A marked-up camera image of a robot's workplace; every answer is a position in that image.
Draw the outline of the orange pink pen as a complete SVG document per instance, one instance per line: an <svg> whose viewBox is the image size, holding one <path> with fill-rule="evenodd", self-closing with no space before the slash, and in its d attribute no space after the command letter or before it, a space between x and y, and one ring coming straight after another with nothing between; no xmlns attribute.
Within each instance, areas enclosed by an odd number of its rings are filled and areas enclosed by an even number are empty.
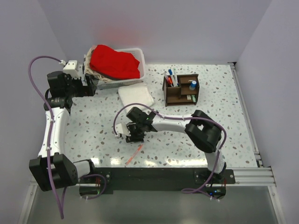
<svg viewBox="0 0 299 224"><path fill-rule="evenodd" d="M128 159L128 161L125 163L126 166L129 165L129 163L134 159L134 157L140 152L142 149L143 145L140 145L138 149L133 153L133 155Z"/></svg>

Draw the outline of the brown wooden desk organizer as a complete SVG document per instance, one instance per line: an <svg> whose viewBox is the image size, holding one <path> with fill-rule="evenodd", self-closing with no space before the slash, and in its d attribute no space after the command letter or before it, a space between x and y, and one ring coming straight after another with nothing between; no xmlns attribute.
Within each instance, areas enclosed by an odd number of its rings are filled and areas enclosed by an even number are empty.
<svg viewBox="0 0 299 224"><path fill-rule="evenodd" d="M164 92L165 106L175 105L196 105L199 99L199 78L198 74L177 75L178 86L169 86L164 78L162 90ZM189 86L192 80L197 81L196 89L191 91ZM196 103L187 100L187 95L195 95Z"/></svg>

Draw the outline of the green transparent clip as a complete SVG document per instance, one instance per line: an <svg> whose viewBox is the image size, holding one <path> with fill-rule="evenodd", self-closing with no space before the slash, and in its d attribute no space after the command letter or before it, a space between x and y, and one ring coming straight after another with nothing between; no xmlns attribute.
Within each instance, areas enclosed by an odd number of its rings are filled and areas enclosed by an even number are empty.
<svg viewBox="0 0 299 224"><path fill-rule="evenodd" d="M195 95L191 95L191 98L192 98L192 101L194 102L194 103L196 103L196 97L195 97Z"/></svg>

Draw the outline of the blue capped white marker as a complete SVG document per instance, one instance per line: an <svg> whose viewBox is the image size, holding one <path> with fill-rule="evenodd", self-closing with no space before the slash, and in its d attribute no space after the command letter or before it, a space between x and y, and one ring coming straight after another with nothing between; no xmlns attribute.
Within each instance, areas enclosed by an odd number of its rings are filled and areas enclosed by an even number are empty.
<svg viewBox="0 0 299 224"><path fill-rule="evenodd" d="M169 73L169 75L170 75L171 84L172 84L173 87L175 87L175 86L176 86L176 82L175 82L175 79L174 79L172 70L171 70L171 69L168 69L168 73Z"/></svg>

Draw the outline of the blue cylindrical stamp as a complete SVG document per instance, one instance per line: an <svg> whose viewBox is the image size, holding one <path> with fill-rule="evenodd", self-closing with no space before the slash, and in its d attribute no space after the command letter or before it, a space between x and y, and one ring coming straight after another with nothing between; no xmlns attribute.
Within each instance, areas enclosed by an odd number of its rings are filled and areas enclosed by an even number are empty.
<svg viewBox="0 0 299 224"><path fill-rule="evenodd" d="M197 86L197 81L196 80L192 80L189 86L189 90L193 91L196 89Z"/></svg>

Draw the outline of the red clear pen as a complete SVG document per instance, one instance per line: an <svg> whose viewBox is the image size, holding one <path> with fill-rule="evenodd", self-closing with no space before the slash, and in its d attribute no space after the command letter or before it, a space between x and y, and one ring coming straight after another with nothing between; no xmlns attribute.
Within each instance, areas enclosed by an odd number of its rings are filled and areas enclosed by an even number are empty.
<svg viewBox="0 0 299 224"><path fill-rule="evenodd" d="M167 84L171 87L172 86L172 79L168 76L168 73L166 71L163 73L163 75L164 75L164 78L165 78Z"/></svg>

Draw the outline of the green capped white marker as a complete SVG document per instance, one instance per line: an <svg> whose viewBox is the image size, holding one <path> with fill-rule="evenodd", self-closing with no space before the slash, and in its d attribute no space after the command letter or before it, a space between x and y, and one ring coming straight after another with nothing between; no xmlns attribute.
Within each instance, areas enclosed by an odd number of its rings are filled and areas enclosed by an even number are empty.
<svg viewBox="0 0 299 224"><path fill-rule="evenodd" d="M176 82L176 86L178 86L178 78L177 78L177 74L176 74L176 69L175 68L173 69L173 75L174 75L174 79L175 79L175 82Z"/></svg>

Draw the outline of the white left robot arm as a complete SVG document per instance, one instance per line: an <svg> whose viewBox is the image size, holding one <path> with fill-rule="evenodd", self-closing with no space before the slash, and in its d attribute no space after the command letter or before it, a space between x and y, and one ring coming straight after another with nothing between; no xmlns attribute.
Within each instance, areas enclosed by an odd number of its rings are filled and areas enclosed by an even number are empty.
<svg viewBox="0 0 299 224"><path fill-rule="evenodd" d="M71 114L73 98L94 96L96 85L92 76L84 79L55 71L47 75L49 88L45 93L44 104L46 129L41 150L36 159L29 162L29 170L42 191L76 185L81 178L86 183L96 180L97 172L90 159L70 161L65 155L66 128Z"/></svg>

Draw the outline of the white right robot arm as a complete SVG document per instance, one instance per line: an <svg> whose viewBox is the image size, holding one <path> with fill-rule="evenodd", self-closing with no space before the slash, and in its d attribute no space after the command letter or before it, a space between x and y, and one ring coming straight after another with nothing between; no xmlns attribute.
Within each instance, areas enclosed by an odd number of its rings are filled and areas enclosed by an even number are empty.
<svg viewBox="0 0 299 224"><path fill-rule="evenodd" d="M127 113L131 120L127 124L129 136L127 142L142 142L145 133L148 132L177 132L188 135L197 149L205 153L208 178L213 183L219 183L224 179L225 161L221 158L221 148L224 145L227 134L225 129L201 110L194 113L177 116L162 115L151 111L149 114L138 107L133 107Z"/></svg>

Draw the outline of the beige cloth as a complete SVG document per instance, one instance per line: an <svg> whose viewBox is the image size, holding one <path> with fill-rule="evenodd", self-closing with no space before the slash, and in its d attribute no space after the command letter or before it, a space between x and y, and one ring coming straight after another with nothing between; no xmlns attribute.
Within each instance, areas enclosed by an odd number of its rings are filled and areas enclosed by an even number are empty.
<svg viewBox="0 0 299 224"><path fill-rule="evenodd" d="M100 80L101 82L110 83L113 80L108 78L106 75L103 75L100 72L98 72L97 69L94 68L91 64L92 56L96 47L97 47L96 45L91 46L91 48L84 56L84 69L83 69L84 73L94 76L96 79Z"/></svg>

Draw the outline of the red cloth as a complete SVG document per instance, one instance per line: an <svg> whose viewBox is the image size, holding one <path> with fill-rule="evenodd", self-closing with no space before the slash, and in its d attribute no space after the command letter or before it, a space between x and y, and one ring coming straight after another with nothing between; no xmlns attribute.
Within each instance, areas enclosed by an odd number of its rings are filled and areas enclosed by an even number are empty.
<svg viewBox="0 0 299 224"><path fill-rule="evenodd" d="M97 45L91 64L112 80L139 79L139 61L130 53L117 52L106 45Z"/></svg>

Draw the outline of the folded white towel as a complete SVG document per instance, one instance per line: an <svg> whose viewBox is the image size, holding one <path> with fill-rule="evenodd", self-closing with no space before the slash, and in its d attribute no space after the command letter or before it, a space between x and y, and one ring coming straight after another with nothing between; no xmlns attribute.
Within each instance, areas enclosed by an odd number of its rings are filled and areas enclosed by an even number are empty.
<svg viewBox="0 0 299 224"><path fill-rule="evenodd" d="M144 83L120 87L118 89L118 94L124 106L131 103L140 103L146 106L152 106L155 103L147 85Z"/></svg>

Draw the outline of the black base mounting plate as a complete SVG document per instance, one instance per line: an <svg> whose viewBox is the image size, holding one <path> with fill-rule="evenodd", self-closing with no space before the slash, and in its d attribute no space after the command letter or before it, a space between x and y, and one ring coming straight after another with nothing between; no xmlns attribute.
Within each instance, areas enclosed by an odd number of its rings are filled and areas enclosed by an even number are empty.
<svg viewBox="0 0 299 224"><path fill-rule="evenodd" d="M82 178L78 181L80 195L95 195L104 189L114 191L181 191L199 188L209 177L207 168L96 168L95 173L105 177Z"/></svg>

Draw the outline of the white plastic basket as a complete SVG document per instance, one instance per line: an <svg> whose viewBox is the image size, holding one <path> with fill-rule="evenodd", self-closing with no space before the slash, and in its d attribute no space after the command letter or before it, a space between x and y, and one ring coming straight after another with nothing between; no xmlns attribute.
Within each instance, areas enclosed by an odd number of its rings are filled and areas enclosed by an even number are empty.
<svg viewBox="0 0 299 224"><path fill-rule="evenodd" d="M102 75L99 75L97 72L91 70L89 63L90 63L92 52L95 48L96 45L93 45L89 49L87 54L84 55L82 71L84 75L91 75L95 78L95 81L98 81L97 83L98 89L103 90L103 89L119 88L122 86L128 86L128 85L143 82L143 79L145 78L145 60L144 60L143 51L140 48L115 49L115 51L117 52L130 53L137 61L139 61L138 70L140 72L139 79L126 79L126 80L115 80L115 81L108 80Z"/></svg>

